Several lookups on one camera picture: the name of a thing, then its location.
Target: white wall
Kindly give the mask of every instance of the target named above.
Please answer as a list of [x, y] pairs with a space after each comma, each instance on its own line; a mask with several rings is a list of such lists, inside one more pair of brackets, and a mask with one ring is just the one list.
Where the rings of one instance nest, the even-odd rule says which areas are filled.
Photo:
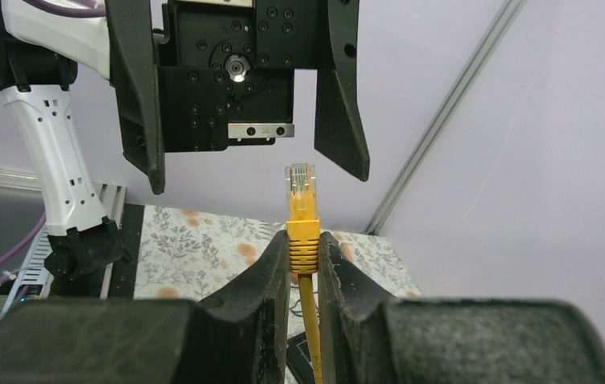
[[427, 295], [563, 298], [605, 339], [605, 2], [531, 0], [385, 234]]
[[[158, 1], [153, 3], [158, 21]], [[501, 3], [392, 0], [386, 6], [362, 0], [359, 103], [372, 157], [368, 183], [355, 181], [314, 151], [315, 74], [309, 72], [298, 73], [296, 82], [296, 139], [267, 148], [168, 155], [166, 193], [155, 197], [144, 175], [121, 155], [114, 91], [82, 68], [73, 91], [91, 176], [128, 186], [132, 202], [282, 220], [283, 169], [310, 162], [317, 166], [325, 224], [363, 230]], [[21, 136], [1, 103], [0, 167], [31, 170]]]

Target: yellow cable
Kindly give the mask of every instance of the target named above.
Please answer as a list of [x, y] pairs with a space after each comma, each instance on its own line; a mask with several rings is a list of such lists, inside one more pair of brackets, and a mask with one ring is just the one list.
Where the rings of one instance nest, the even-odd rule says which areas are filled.
[[319, 233], [321, 232], [321, 222], [316, 214], [315, 168], [307, 164], [290, 166], [286, 168], [286, 180], [289, 184], [290, 220], [286, 222], [286, 231], [290, 240], [290, 271], [298, 274], [307, 346], [310, 349], [315, 382], [321, 384], [322, 353], [315, 288], [312, 283], [312, 274], [317, 272], [319, 264]]

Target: table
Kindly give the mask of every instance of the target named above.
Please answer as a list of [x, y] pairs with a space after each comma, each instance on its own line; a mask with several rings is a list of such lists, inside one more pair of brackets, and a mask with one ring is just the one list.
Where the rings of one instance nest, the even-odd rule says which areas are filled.
[[[283, 228], [277, 222], [146, 206], [134, 297], [201, 300], [253, 265], [274, 234]], [[345, 255], [383, 288], [398, 297], [420, 296], [385, 238], [331, 232]], [[294, 275], [292, 280], [289, 338], [305, 329]], [[288, 368], [286, 382], [296, 382]]]

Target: silver bracket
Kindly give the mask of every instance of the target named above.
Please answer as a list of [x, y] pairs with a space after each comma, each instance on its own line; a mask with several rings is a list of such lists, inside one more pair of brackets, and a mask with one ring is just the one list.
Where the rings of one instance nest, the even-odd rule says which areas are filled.
[[228, 126], [229, 138], [239, 141], [251, 138], [293, 138], [295, 136], [295, 124], [290, 123], [257, 123], [239, 122]]
[[218, 4], [220, 6], [241, 6], [253, 8], [253, 0], [178, 0], [180, 2], [198, 2], [202, 4]]

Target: robotic arm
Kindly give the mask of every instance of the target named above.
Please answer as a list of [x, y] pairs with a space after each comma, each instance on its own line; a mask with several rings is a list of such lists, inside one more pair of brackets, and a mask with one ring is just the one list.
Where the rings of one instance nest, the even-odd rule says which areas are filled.
[[0, 0], [0, 93], [41, 183], [56, 294], [74, 285], [87, 294], [90, 276], [126, 257], [74, 135], [77, 62], [116, 89], [124, 156], [156, 194], [166, 152], [292, 137], [295, 69], [318, 70], [316, 149], [368, 179], [356, 102], [358, 1], [169, 0], [163, 17], [164, 29], [152, 30], [148, 0], [107, 0], [106, 10]]
[[77, 64], [67, 57], [107, 76], [108, 46], [102, 18], [61, 18], [25, 2], [0, 0], [0, 94], [38, 175], [53, 250], [46, 268], [56, 294], [96, 295], [91, 282], [97, 272], [126, 257], [118, 227], [86, 170], [69, 93]]

